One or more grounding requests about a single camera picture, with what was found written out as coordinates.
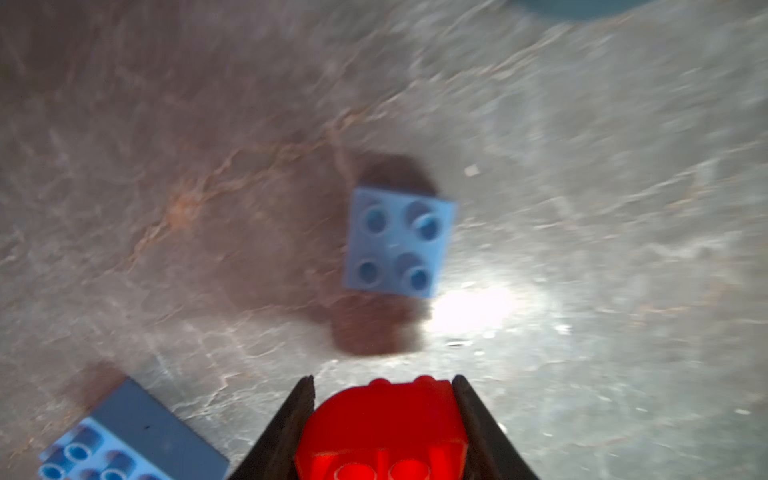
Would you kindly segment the small red lego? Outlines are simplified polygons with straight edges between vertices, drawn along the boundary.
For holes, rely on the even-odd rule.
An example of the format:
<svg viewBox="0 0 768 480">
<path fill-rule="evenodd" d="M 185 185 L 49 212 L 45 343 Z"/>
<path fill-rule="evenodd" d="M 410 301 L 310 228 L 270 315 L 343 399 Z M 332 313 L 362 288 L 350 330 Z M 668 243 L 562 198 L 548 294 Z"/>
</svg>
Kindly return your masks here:
<svg viewBox="0 0 768 480">
<path fill-rule="evenodd" d="M 376 379 L 314 411 L 294 462 L 301 479 L 458 480 L 468 447 L 449 381 Z"/>
</svg>

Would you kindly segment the blue long lego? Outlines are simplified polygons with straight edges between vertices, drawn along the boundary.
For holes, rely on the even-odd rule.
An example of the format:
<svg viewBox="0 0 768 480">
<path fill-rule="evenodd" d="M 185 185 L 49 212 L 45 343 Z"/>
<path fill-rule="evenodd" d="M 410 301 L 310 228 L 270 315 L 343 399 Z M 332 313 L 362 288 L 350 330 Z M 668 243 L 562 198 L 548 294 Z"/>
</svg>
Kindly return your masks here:
<svg viewBox="0 0 768 480">
<path fill-rule="evenodd" d="M 131 378 L 39 456 L 41 479 L 222 479 L 229 460 Z"/>
</svg>

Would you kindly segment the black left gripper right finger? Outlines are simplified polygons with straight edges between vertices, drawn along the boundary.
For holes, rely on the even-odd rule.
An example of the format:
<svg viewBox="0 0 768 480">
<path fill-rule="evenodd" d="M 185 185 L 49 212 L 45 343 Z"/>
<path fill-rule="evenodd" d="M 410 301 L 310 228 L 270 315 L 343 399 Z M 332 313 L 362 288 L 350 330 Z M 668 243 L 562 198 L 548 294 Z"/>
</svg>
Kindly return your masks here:
<svg viewBox="0 0 768 480">
<path fill-rule="evenodd" d="M 539 480 L 501 430 L 469 380 L 457 375 L 452 380 L 452 388 L 468 437 L 462 478 Z"/>
</svg>

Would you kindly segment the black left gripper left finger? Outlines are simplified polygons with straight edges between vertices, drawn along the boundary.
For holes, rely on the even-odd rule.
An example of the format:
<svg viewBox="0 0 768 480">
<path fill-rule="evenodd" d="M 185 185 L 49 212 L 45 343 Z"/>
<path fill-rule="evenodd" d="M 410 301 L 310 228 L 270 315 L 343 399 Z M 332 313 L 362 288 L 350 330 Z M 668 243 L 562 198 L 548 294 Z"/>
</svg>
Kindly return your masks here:
<svg viewBox="0 0 768 480">
<path fill-rule="evenodd" d="M 228 479 L 297 480 L 294 458 L 315 397 L 313 376 L 302 377 Z"/>
</svg>

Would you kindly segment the small blue lego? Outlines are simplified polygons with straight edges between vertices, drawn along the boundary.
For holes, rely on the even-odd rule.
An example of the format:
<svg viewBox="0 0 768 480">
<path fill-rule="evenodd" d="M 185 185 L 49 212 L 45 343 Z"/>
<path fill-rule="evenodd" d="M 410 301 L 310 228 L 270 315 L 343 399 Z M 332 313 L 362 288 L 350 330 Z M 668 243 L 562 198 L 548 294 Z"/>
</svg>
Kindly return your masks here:
<svg viewBox="0 0 768 480">
<path fill-rule="evenodd" d="M 344 286 L 412 298 L 433 297 L 455 214 L 453 201 L 356 187 L 348 217 Z"/>
</svg>

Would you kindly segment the teal plastic bin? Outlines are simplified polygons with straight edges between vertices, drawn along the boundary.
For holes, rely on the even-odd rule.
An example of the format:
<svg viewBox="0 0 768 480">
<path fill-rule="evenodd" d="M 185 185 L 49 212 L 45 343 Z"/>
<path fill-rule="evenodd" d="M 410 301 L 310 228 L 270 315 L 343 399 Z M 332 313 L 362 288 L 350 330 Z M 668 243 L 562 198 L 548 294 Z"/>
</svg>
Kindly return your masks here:
<svg viewBox="0 0 768 480">
<path fill-rule="evenodd" d="M 586 21 L 624 14 L 650 2 L 651 0 L 521 0 L 520 4 L 544 17 Z"/>
</svg>

